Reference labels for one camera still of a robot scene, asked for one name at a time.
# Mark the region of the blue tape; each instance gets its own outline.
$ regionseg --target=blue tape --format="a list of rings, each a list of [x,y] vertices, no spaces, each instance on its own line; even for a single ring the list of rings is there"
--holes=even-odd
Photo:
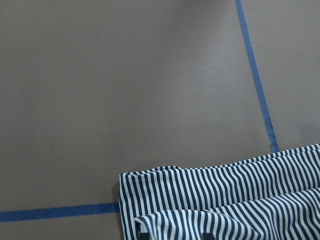
[[[120,212],[118,202],[81,206],[63,206],[32,210],[4,211],[0,212],[0,223],[75,217],[95,214],[111,214],[118,212]]]
[[[250,40],[250,35],[249,35],[247,23],[246,23],[246,17],[244,14],[241,0],[235,0],[235,5],[236,5],[238,17],[239,17],[239,22],[240,22],[240,26],[241,26],[241,31],[242,31],[242,35],[243,35],[246,53],[248,55],[248,60],[250,63],[251,73],[252,73],[252,77],[253,77],[253,81],[254,81],[254,85],[255,85],[255,90],[256,90],[256,93],[257,93],[257,96],[259,99],[259,103],[260,103],[260,109],[262,112],[264,125],[265,125],[266,132],[268,134],[268,138],[270,141],[271,150],[273,153],[277,153],[277,152],[279,152],[279,147],[278,147],[277,140],[276,140],[276,134],[275,134],[274,127],[272,126],[264,89],[261,84],[259,71],[258,71],[256,59],[255,59],[254,49],[252,47],[252,43]]]

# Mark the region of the navy and white striped fabric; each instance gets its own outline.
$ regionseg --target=navy and white striped fabric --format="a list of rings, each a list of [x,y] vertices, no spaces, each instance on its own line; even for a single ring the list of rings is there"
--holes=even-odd
[[[318,188],[318,144],[204,168],[158,167],[120,175],[126,240],[138,239],[135,217],[163,210],[206,210]]]
[[[211,210],[163,210],[135,218],[150,240],[320,239],[320,188]]]

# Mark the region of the floor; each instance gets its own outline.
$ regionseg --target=floor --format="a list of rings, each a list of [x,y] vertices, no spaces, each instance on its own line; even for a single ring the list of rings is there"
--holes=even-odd
[[[320,2],[242,5],[280,150],[319,143]],[[0,215],[271,152],[234,0],[5,0],[0,19]],[[2,222],[0,239],[120,240],[120,221]]]

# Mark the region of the fabric fold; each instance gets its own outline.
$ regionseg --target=fabric fold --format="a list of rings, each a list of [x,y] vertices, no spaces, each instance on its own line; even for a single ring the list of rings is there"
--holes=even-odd
[[[205,211],[162,210],[134,220],[150,240],[320,239],[320,188]]]

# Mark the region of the navy stripe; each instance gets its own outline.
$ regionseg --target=navy stripe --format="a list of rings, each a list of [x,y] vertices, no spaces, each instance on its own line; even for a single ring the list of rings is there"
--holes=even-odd
[[[0,212],[0,223],[76,217],[96,214],[111,214],[118,213],[119,211],[120,209],[118,202],[80,206],[63,206],[32,210],[3,211]]]
[[[175,188],[176,186],[175,186],[173,179],[172,179],[172,172],[170,172],[170,171],[168,171],[168,178],[169,178],[170,186],[173,186]],[[172,209],[179,209],[177,197],[173,196],[173,202],[174,202],[175,208],[172,208]]]
[[[270,144],[271,150],[273,153],[277,153],[277,152],[279,152],[279,147],[278,147],[277,140],[276,140],[276,134],[275,134],[274,127],[272,126],[270,113],[269,113],[264,89],[262,87],[262,83],[260,80],[260,75],[259,75],[259,71],[258,71],[256,59],[255,59],[254,49],[252,47],[252,43],[250,40],[250,35],[249,35],[247,23],[246,23],[246,17],[244,14],[241,0],[235,0],[235,5],[236,5],[236,10],[238,12],[238,17],[239,17],[241,30],[242,30],[246,53],[248,55],[248,60],[250,63],[251,73],[252,73],[252,77],[253,77],[253,81],[254,81],[254,85],[255,85],[255,90],[256,90],[256,93],[257,93],[257,96],[259,99],[259,103],[260,103],[260,108],[261,108],[261,112],[262,112],[262,116],[263,116],[263,120],[264,120],[264,125],[266,128],[266,132],[268,134],[269,141],[271,143]]]
[[[147,177],[145,177],[144,180],[145,180],[145,185],[146,185],[147,196],[148,196],[149,199],[152,199],[152,193],[151,193],[151,190],[150,190],[149,180],[148,180]],[[150,204],[150,210],[151,210],[152,213],[155,212],[153,204]]]
[[[133,193],[135,196],[139,196],[139,199],[143,199],[143,197],[140,196],[140,195],[139,195],[139,192],[138,192],[137,183],[136,183],[136,177],[132,177],[131,180],[132,180],[132,185],[131,185],[131,186],[133,187],[132,193]],[[143,214],[142,207],[141,207],[140,204],[138,205],[138,211],[139,211],[139,213],[142,213],[142,214]]]
[[[188,219],[189,219],[189,218],[195,219],[195,218],[194,218],[194,216],[193,216],[193,218],[192,218],[192,216],[189,216],[189,212],[188,212],[188,211],[185,211],[185,218],[187,219],[187,221],[186,221],[186,227],[187,227],[187,229],[188,229],[188,235],[189,235],[187,239],[190,239],[191,236],[192,236],[193,231],[191,232],[191,227],[192,227],[192,225],[190,225]]]
[[[177,217],[179,217],[180,219],[183,219],[182,211],[178,210],[177,213],[178,213]],[[182,227],[182,229],[181,229],[182,230],[181,239],[186,239],[186,232],[184,231],[185,228],[183,227],[183,225],[181,227]]]
[[[167,219],[169,219],[169,214],[168,214],[168,212],[167,212],[167,211],[164,211],[164,214],[165,214],[165,217],[166,217]],[[169,225],[169,226],[168,226],[168,236],[171,235],[171,232],[172,232],[172,226]]]
[[[160,204],[159,204],[160,196],[158,196],[158,193],[156,191],[155,177],[154,177],[153,174],[151,174],[150,176],[151,176],[152,188],[154,189],[154,191],[153,191],[154,198],[156,199],[156,201],[155,201],[155,209],[159,210],[160,209]]]
[[[219,234],[220,234],[220,230],[221,230],[221,224],[222,224],[222,221],[221,221],[221,215],[220,214],[218,214],[217,215],[217,218],[218,218],[218,224],[217,224],[217,231],[216,231],[216,236],[219,236]]]
[[[167,181],[166,174],[163,174],[162,178],[163,178],[163,182],[164,183],[169,182],[169,181]],[[168,190],[168,185],[167,184],[164,184],[164,190],[165,190],[165,194],[167,196],[169,196],[170,194],[169,194],[169,190]],[[174,209],[173,206],[172,206],[172,201],[170,199],[168,200],[168,207],[169,207],[169,209]]]
[[[175,179],[175,181],[178,181],[178,174],[177,174],[177,172],[176,171],[174,171],[173,172],[173,174],[174,174],[174,179]],[[179,194],[179,199],[180,199],[180,203],[181,203],[181,207],[182,207],[182,209],[186,209],[187,208],[187,206],[185,206],[185,203],[184,203],[184,201],[183,201],[183,195],[182,195],[182,190],[180,189],[180,186],[177,184],[177,192],[178,192],[178,194]]]
[[[166,201],[165,201],[165,195],[164,195],[164,189],[162,189],[162,186],[161,186],[160,172],[158,172],[158,171],[156,172],[156,180],[157,180],[157,186],[159,187],[160,199],[161,199],[161,202],[162,202],[162,206],[165,209],[167,209]]]

